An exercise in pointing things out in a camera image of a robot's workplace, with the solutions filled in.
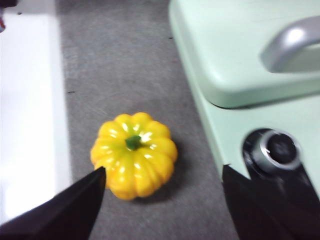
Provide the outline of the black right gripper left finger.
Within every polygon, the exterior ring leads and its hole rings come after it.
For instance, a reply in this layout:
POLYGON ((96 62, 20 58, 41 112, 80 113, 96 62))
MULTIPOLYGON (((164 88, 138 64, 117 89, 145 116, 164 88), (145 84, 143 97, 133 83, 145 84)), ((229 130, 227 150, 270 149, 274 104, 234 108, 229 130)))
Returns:
POLYGON ((100 212, 106 170, 100 167, 49 201, 0 227, 2 240, 87 240, 100 212))

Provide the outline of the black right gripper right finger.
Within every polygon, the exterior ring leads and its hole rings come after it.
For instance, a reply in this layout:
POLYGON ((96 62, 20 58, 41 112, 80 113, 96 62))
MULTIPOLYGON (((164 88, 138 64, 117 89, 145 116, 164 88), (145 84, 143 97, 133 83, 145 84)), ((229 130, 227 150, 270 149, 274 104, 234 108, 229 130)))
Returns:
POLYGON ((285 178, 248 179, 223 167, 223 190, 241 240, 318 240, 320 200, 300 167, 285 178))

